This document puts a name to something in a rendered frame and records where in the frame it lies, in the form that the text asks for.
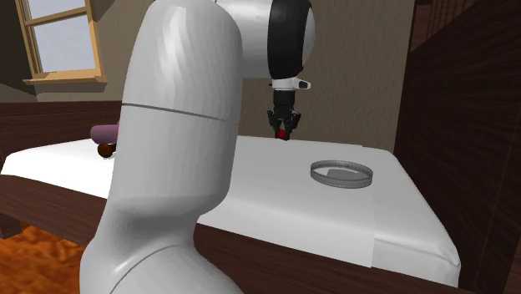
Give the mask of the dark wooden wardrobe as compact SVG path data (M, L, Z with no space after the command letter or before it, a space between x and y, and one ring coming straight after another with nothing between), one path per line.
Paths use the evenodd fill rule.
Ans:
M506 294L521 237L521 0L418 0L395 156L444 224L459 285Z

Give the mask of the window with light wooden frame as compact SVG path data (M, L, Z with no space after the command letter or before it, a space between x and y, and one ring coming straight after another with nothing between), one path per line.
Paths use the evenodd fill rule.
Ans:
M104 73L93 0L14 0L29 85L97 84Z

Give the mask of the purple cylinder pillow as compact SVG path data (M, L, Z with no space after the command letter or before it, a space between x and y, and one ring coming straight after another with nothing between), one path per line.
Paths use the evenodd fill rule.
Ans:
M119 122L95 125L90 130L90 137L96 144L115 144L118 139L118 132Z

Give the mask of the grey round shallow dish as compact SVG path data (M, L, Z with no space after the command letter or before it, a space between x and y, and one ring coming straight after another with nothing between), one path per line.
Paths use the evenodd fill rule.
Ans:
M310 165L310 177L323 185L361 189L372 184L373 171L350 161L320 160Z

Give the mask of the dark wooden bed white mattress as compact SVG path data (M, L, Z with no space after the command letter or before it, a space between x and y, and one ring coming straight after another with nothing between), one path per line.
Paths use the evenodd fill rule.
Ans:
M0 236L28 223L81 246L112 161L89 131L117 101L0 103ZM369 167L361 189L310 177L320 160ZM462 294L457 250L397 158L350 144L241 136L230 192L195 228L200 253L244 294Z

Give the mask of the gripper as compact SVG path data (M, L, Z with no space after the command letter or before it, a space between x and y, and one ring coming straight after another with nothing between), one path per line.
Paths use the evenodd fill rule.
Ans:
M273 92L273 110L267 111L269 124L274 131L274 137L280 137L281 121L278 117L286 117L286 140L291 138L291 132L297 128L301 114L294 110L295 94L293 90L275 90Z

